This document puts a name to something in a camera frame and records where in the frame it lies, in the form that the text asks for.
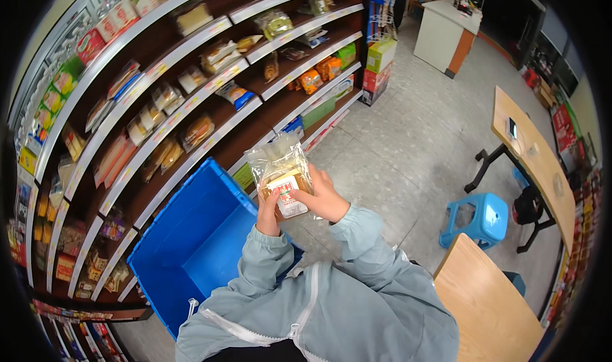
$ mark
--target jacket sleeve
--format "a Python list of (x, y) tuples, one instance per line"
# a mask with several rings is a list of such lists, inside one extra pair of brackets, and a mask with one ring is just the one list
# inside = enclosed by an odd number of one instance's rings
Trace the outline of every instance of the jacket sleeve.
[(351, 205), (342, 220), (331, 226), (333, 237), (342, 243), (342, 258), (349, 260), (341, 267), (378, 292), (404, 326), (414, 326), (407, 313), (422, 313), (422, 340), (411, 361), (456, 359), (458, 325), (440, 301), (432, 276), (403, 259), (401, 249), (391, 249), (380, 236), (382, 225), (376, 213)]
[(238, 277), (227, 288), (219, 289), (257, 298), (274, 290), (277, 276), (292, 263), (293, 246), (284, 233), (278, 237), (266, 236), (253, 225), (238, 261)]

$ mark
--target light blue jacket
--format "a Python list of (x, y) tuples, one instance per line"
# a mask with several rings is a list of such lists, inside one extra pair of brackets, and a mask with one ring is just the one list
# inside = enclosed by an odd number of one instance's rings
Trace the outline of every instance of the light blue jacket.
[(455, 361), (455, 319), (431, 275), (385, 243), (382, 225), (376, 213), (352, 206), (330, 227), (342, 258), (351, 261), (317, 262), (279, 285), (293, 247), (284, 234), (266, 236), (253, 226), (239, 277), (213, 290), (180, 326), (176, 361), (284, 339), (309, 361)]

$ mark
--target smartphone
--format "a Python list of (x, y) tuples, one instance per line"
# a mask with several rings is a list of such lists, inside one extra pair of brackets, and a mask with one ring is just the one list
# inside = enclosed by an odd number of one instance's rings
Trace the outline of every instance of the smartphone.
[(511, 118), (508, 118), (508, 133), (510, 134), (510, 136), (517, 138), (516, 137), (516, 123)]

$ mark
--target tiled floor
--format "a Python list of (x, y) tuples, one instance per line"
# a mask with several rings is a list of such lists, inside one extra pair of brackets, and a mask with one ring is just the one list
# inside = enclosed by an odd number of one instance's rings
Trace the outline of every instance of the tiled floor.
[[(476, 39), (460, 72), (451, 80), (412, 55), (418, 22), (406, 18), (399, 33), (387, 91), (372, 107), (357, 102), (338, 127), (309, 155), (354, 204), (379, 213), (382, 235), (433, 273), (445, 254), (438, 236), (446, 226), (446, 204), (465, 196), (463, 186), (476, 174), (474, 156), (492, 151), (499, 140), (491, 132), (494, 87), (499, 85), (527, 112), (549, 145), (554, 136), (548, 113), (516, 69), (484, 41)], [(500, 157), (473, 192), (493, 192), (509, 205), (521, 192), (512, 163)], [(301, 265), (340, 259), (322, 220), (290, 220), (283, 228), (307, 253)], [(509, 223), (506, 238), (486, 251), (502, 269), (526, 284), (525, 300), (538, 314), (561, 240), (557, 227), (540, 232), (529, 252), (517, 254), (533, 225)], [(157, 318), (115, 326), (136, 360), (172, 360), (174, 344)]]

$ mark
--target white zipper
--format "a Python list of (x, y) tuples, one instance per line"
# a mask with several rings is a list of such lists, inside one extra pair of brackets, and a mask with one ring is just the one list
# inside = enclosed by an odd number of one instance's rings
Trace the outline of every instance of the white zipper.
[[(318, 356), (312, 354), (310, 351), (303, 349), (299, 345), (299, 336), (302, 333), (303, 324), (308, 320), (312, 310), (315, 308), (315, 303), (317, 302), (317, 296), (319, 294), (319, 263), (312, 265), (312, 277), (310, 279), (310, 301), (306, 308), (300, 313), (297, 317), (297, 321), (291, 324), (291, 329), (286, 337), (268, 337), (265, 335), (261, 335), (254, 331), (251, 331), (241, 325), (238, 325), (235, 322), (226, 320), (222, 316), (217, 313), (211, 311), (210, 309), (201, 310), (200, 313), (207, 319), (213, 321), (217, 326), (227, 331), (229, 334), (232, 334), (243, 341), (247, 341), (248, 343), (256, 344), (263, 347), (269, 347), (271, 344), (284, 341), (286, 339), (292, 339), (295, 346), (304, 354), (304, 357), (309, 361), (325, 361), (325, 359), (319, 358)], [(204, 353), (203, 357), (208, 356), (208, 351)]]

